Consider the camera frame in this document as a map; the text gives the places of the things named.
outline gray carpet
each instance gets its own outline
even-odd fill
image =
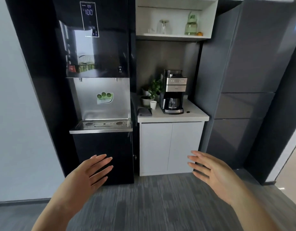
[[[275,186],[246,181],[283,230],[296,230],[296,205]],[[30,230],[45,204],[0,207],[0,231]],[[69,222],[73,230],[242,230],[233,209],[191,173],[137,177],[100,189]]]

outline white shelf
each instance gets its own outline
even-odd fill
[[[136,0],[136,38],[144,40],[197,42],[211,38],[218,0]],[[185,36],[188,14],[197,16],[197,32],[203,36]],[[166,23],[167,34],[158,32],[161,19]]]
[[[165,34],[149,34],[144,33],[137,35],[138,40],[164,40],[164,41],[187,41],[197,42],[207,39],[205,36],[186,36],[186,35],[165,35]]]

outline tall cabinet door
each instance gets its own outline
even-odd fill
[[[168,173],[192,172],[187,164],[191,150],[198,150],[204,122],[173,123],[168,160]]]
[[[143,123],[141,131],[140,174],[166,172],[172,123]]]

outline right hand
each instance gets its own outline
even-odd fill
[[[194,155],[188,158],[200,163],[205,167],[188,162],[188,165],[207,176],[198,172],[192,173],[200,180],[207,183],[219,198],[229,205],[233,205],[235,199],[247,191],[245,184],[235,172],[222,160],[200,151],[191,151]]]

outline white cup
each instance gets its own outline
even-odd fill
[[[155,100],[150,101],[150,108],[155,109],[157,102]]]

